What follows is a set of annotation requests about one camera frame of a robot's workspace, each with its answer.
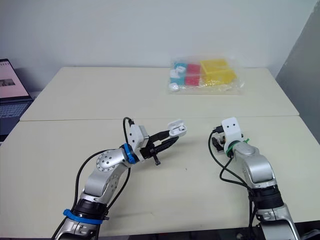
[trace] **cable connector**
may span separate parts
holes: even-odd
[[[224,128],[222,127],[222,125],[220,125],[220,126],[217,126],[215,129],[213,129],[212,132],[221,134],[224,132]]]

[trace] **yellow foam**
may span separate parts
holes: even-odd
[[[237,75],[224,59],[200,61],[204,84],[207,86],[229,84]]]

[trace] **blue ring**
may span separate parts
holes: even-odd
[[[79,222],[79,223],[84,223],[84,224],[99,225],[99,224],[102,224],[102,222],[103,222],[103,220],[100,220],[100,219],[90,219],[90,218],[84,218],[84,217],[80,217],[80,216],[75,216],[70,211],[70,209],[65,209],[63,211],[63,215],[67,216],[71,220],[74,220],[74,221]]]
[[[128,159],[128,162],[131,163],[131,164],[135,164],[135,163],[136,163],[136,160],[135,160],[134,156],[132,156],[128,144],[125,143],[125,144],[123,144],[123,146],[124,146],[125,153],[126,153],[126,155],[128,156],[128,158],[129,158],[129,159]]]

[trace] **clear plastic bag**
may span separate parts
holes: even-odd
[[[239,94],[244,81],[234,60],[182,57],[172,61],[168,89],[172,94]]]

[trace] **small white object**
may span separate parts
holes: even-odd
[[[227,118],[223,120],[221,124],[225,134],[224,152],[226,153],[232,142],[243,142],[244,138],[241,135],[241,129],[235,117]]]
[[[173,79],[180,79],[179,74],[182,74],[186,71],[187,69],[184,66],[178,66],[175,69],[170,70],[170,78]]]
[[[182,137],[187,133],[187,127],[181,119],[168,123],[168,129],[171,138]]]
[[[171,92],[179,91],[179,86],[175,82],[169,84],[169,89]]]

